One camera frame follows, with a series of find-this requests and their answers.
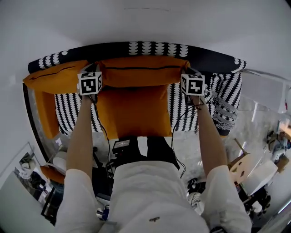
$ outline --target white cloth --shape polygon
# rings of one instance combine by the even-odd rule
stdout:
[[[207,233],[217,225],[228,233],[251,232],[251,221],[227,166],[208,175],[203,217],[188,203],[178,170],[171,163],[128,163],[116,169],[114,179],[109,222],[102,224],[96,216],[97,202],[89,177],[82,171],[68,170],[57,232]]]
[[[200,200],[201,193],[193,192],[188,196],[188,202],[197,214],[201,215],[204,211],[204,203]]]

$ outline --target black cable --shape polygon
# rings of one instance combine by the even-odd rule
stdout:
[[[183,163],[182,163],[182,162],[177,158],[176,153],[175,153],[175,150],[174,150],[173,137],[174,137],[175,128],[176,128],[176,126],[178,125],[179,121],[182,120],[182,117],[183,117],[186,113],[192,111],[193,108],[194,108],[194,111],[195,111],[195,109],[196,109],[196,111],[198,111],[198,110],[200,110],[199,106],[205,105],[205,103],[204,103],[201,99],[200,99],[200,101],[202,102],[202,104],[194,105],[191,109],[187,109],[187,111],[185,111],[185,112],[184,112],[184,113],[183,113],[183,114],[178,118],[178,120],[177,120],[177,122],[176,122],[176,124],[174,125],[174,128],[173,128],[172,139],[171,139],[171,148],[172,148],[172,150],[173,150],[173,152],[174,152],[174,155],[175,155],[175,157],[176,157],[176,160],[177,160],[177,161],[181,164],[181,166],[183,167],[183,172],[182,172],[180,178],[182,178],[183,175],[184,175],[184,173],[186,172],[186,166],[185,166],[185,164],[183,164]]]
[[[108,164],[110,163],[110,142],[109,142],[109,138],[108,138],[108,135],[107,135],[107,131],[106,131],[106,129],[103,127],[103,125],[101,124],[101,121],[100,121],[100,119],[99,119],[99,114],[98,114],[97,106],[96,106],[96,105],[97,105],[97,95],[95,95],[95,97],[96,97],[96,101],[94,101],[90,95],[88,95],[88,97],[89,97],[89,99],[92,101],[92,103],[93,103],[93,105],[94,105],[94,109],[95,109],[95,112],[96,112],[97,121],[99,122],[99,124],[100,124],[102,130],[105,132],[105,135],[106,135],[106,139],[107,139],[107,142],[108,142],[108,154],[107,154],[107,160],[108,160],[108,162],[106,163],[105,169],[106,169],[107,176],[110,176],[111,178],[113,178],[113,169],[112,169],[112,166],[110,165],[110,167],[111,167],[111,174],[110,174],[110,175],[109,175],[109,173],[108,173],[108,169],[107,169]]]

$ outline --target orange cushion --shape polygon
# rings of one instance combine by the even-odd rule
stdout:
[[[56,181],[60,184],[65,182],[65,176],[51,167],[41,166],[40,170],[42,174],[50,180]]]
[[[167,85],[101,91],[97,109],[109,139],[171,136]]]
[[[55,113],[55,95],[35,91],[35,101],[42,129],[48,139],[53,139],[59,133],[59,123]]]
[[[98,62],[103,84],[113,87],[160,86],[180,82],[188,61],[170,56],[134,56]]]
[[[51,94],[77,92],[78,73],[88,65],[87,61],[73,61],[53,66],[28,75],[23,82],[36,91]]]

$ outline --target floor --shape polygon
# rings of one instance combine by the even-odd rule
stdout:
[[[38,117],[33,91],[29,92],[29,97],[39,136],[47,154],[53,157],[59,151],[59,145],[55,140],[48,140],[44,136]],[[241,145],[245,142],[244,148],[248,153],[252,154],[253,167],[259,160],[261,160],[261,158],[261,161],[263,161],[263,159],[271,156],[266,152],[263,140],[270,129],[275,129],[277,127],[278,120],[284,118],[284,115],[273,112],[259,104],[255,119],[252,122],[254,108],[254,101],[242,96],[238,108],[236,124],[231,130],[229,136],[223,139],[229,161],[237,158],[240,153],[240,148],[235,143],[234,138],[237,138]],[[55,139],[58,138],[61,140],[62,148],[66,149],[69,144],[69,136],[59,134]],[[171,143],[170,137],[167,137],[166,140],[169,144]],[[205,175],[201,162],[199,135],[194,132],[175,132],[173,143],[176,156],[186,166],[186,172],[182,177],[184,183],[186,184],[189,179],[194,177],[204,178]],[[102,133],[93,133],[93,145],[98,147],[97,156],[101,162],[105,163],[107,161],[108,144]],[[146,138],[139,138],[139,147],[141,154],[146,155]]]

